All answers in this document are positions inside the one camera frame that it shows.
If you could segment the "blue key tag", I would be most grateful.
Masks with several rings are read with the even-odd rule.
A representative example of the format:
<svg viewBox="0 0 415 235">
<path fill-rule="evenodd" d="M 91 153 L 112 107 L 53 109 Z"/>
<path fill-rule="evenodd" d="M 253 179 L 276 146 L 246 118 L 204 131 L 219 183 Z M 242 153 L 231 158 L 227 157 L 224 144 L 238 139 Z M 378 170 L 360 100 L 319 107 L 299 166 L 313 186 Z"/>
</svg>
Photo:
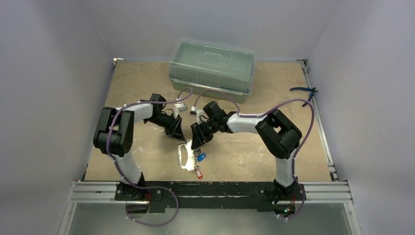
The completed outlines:
<svg viewBox="0 0 415 235">
<path fill-rule="evenodd" d="M 205 153 L 201 153 L 201 154 L 198 155 L 197 161 L 198 162 L 201 162 L 205 157 L 206 157 L 206 154 Z"/>
</svg>

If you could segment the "red key tag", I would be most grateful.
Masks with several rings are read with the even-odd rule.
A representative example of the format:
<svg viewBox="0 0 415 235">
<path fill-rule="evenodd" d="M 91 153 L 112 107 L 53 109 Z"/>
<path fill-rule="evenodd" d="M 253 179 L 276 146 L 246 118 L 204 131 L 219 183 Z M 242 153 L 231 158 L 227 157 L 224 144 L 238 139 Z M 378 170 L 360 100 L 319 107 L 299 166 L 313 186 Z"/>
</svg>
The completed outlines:
<svg viewBox="0 0 415 235">
<path fill-rule="evenodd" d="M 195 169 L 195 175 L 196 175 L 196 177 L 198 178 L 198 179 L 202 179 L 203 178 L 203 175 L 202 175 L 202 173 L 201 173 L 201 171 L 200 171 L 200 169 Z"/>
</svg>

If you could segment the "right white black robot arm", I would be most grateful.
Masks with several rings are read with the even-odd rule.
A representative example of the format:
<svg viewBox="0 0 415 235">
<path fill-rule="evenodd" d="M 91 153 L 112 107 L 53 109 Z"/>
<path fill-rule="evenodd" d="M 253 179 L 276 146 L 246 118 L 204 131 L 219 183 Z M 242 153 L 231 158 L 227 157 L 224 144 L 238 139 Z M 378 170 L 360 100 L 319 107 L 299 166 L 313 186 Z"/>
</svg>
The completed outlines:
<svg viewBox="0 0 415 235">
<path fill-rule="evenodd" d="M 226 113 L 217 102 L 203 107 L 206 121 L 191 125 L 191 149 L 199 149 L 213 139 L 217 132 L 258 134 L 276 161 L 276 176 L 271 195 L 274 202 L 295 199 L 299 184 L 294 174 L 294 154 L 300 146 L 302 133 L 279 109 L 260 115 Z"/>
</svg>

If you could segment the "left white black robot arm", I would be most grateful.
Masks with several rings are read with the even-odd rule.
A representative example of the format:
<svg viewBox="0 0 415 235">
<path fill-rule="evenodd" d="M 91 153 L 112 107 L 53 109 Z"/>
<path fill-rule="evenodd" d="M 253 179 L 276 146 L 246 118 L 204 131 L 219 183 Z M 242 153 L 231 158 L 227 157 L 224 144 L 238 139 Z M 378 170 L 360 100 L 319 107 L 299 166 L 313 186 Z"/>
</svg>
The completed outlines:
<svg viewBox="0 0 415 235">
<path fill-rule="evenodd" d="M 164 128 L 168 137 L 185 140 L 182 118 L 177 112 L 166 114 L 164 108 L 167 103 L 162 95 L 152 94 L 149 100 L 139 100 L 121 108 L 102 108 L 93 145 L 111 158 L 120 175 L 116 186 L 116 201 L 146 200 L 150 195 L 144 175 L 131 152 L 135 123 L 153 123 Z"/>
</svg>

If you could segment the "clear green plastic storage box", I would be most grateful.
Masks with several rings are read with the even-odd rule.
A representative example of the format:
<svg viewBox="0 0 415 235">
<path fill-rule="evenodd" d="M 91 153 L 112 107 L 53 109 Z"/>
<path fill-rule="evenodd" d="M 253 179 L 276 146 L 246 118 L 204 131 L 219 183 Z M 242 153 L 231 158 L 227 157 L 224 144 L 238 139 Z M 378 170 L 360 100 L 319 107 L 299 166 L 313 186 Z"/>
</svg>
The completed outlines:
<svg viewBox="0 0 415 235">
<path fill-rule="evenodd" d="M 180 38 L 169 61 L 168 77 L 176 90 L 216 90 L 237 103 L 246 102 L 253 87 L 255 52 L 221 43 Z"/>
</svg>

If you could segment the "aluminium frame rail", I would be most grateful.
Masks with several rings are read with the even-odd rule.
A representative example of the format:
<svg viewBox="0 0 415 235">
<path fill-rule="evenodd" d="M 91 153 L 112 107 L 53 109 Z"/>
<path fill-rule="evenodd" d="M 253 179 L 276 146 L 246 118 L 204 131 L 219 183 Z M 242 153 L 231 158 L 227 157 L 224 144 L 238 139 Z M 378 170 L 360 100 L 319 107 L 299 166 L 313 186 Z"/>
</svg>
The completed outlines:
<svg viewBox="0 0 415 235">
<path fill-rule="evenodd" d="M 71 203 L 148 203 L 160 202 L 171 198 L 172 195 L 164 189 L 150 189 L 146 200 L 116 201 L 115 193 L 117 182 L 75 182 L 69 194 Z M 271 182 L 155 182 L 175 193 L 179 199 L 198 198 L 232 198 L 253 199 L 260 202 L 274 199 L 271 191 L 274 185 Z M 308 182 L 303 183 L 303 189 L 295 190 L 295 199 L 307 203 L 350 203 L 352 196 L 346 182 Z M 290 200 L 280 200 L 279 203 L 288 203 Z"/>
</svg>

